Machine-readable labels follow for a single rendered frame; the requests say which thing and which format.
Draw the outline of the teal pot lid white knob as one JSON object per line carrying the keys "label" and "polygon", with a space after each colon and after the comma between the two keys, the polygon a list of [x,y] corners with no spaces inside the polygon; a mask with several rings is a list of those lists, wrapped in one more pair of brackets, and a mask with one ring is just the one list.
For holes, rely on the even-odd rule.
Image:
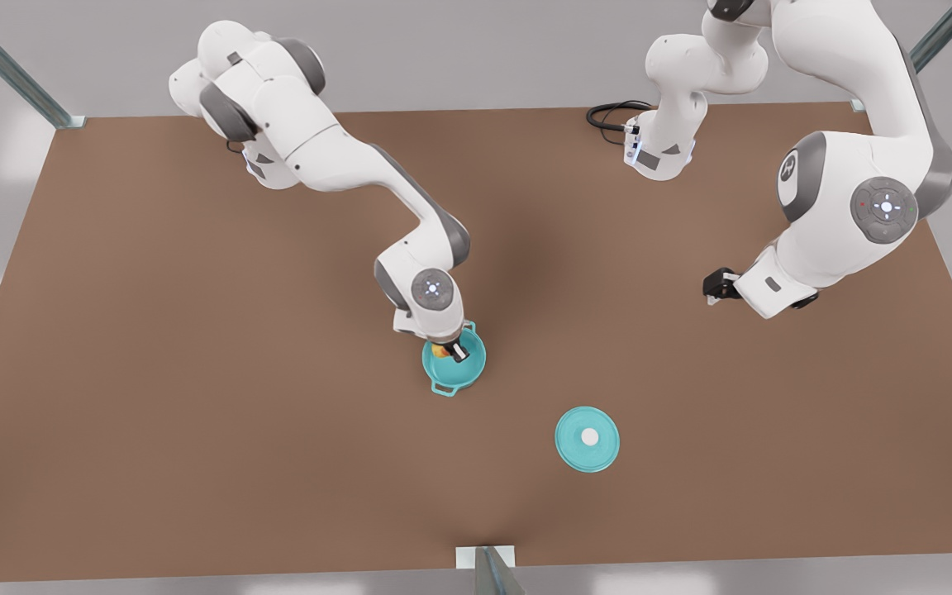
{"label": "teal pot lid white knob", "polygon": [[553,440],[560,459],[586,474],[612,466],[621,445],[616,423],[604,411],[589,406],[574,407],[560,416]]}

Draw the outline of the silver frame post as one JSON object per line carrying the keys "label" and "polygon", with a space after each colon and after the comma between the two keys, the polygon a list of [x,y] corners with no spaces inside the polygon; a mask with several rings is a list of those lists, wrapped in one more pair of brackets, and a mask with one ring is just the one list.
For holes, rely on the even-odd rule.
{"label": "silver frame post", "polygon": [[474,571],[474,595],[526,595],[518,583],[514,545],[457,547],[455,568]]}
{"label": "silver frame post", "polygon": [[914,67],[922,71],[952,41],[952,0],[872,0],[891,24],[909,33],[907,48]]}
{"label": "silver frame post", "polygon": [[0,79],[3,79],[4,83],[17,92],[20,98],[23,98],[57,131],[80,129],[86,124],[86,117],[75,116],[64,109],[2,46],[0,46]]}

